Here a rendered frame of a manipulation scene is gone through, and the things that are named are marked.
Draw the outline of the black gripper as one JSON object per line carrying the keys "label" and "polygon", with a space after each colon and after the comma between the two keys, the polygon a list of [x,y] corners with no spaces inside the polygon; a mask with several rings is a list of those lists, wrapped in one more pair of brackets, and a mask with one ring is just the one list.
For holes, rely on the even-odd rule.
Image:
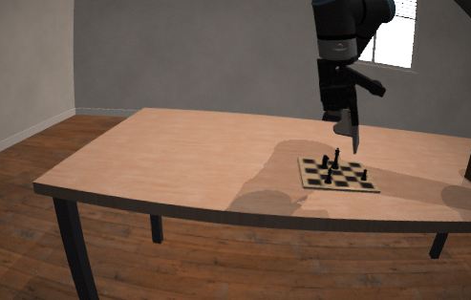
{"label": "black gripper", "polygon": [[[352,137],[353,153],[356,154],[359,145],[359,128],[355,83],[342,76],[346,66],[352,64],[354,64],[353,58],[317,59],[320,97],[324,99],[323,110],[328,111],[329,115],[341,117],[341,120],[333,126],[333,131],[337,135]],[[336,69],[336,66],[339,68]]]}

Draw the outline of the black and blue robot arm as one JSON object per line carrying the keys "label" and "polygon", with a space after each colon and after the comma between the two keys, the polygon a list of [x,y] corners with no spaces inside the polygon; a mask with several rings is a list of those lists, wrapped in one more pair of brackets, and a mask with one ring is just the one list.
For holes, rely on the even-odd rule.
{"label": "black and blue robot arm", "polygon": [[[380,25],[391,22],[396,15],[395,0],[311,0],[311,5],[319,56],[328,60],[353,57],[355,62]],[[384,96],[386,89],[378,80],[348,68],[343,77],[374,96]]]}

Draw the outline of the tan and black chessboard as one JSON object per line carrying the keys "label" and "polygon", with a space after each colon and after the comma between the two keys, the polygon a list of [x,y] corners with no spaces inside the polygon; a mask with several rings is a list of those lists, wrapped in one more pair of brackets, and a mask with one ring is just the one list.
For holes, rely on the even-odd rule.
{"label": "tan and black chessboard", "polygon": [[327,169],[321,168],[322,159],[298,157],[303,188],[380,193],[375,181],[367,171],[366,181],[362,181],[366,167],[360,161],[338,161],[339,169],[332,169],[331,184],[324,181],[334,160],[327,161]]}

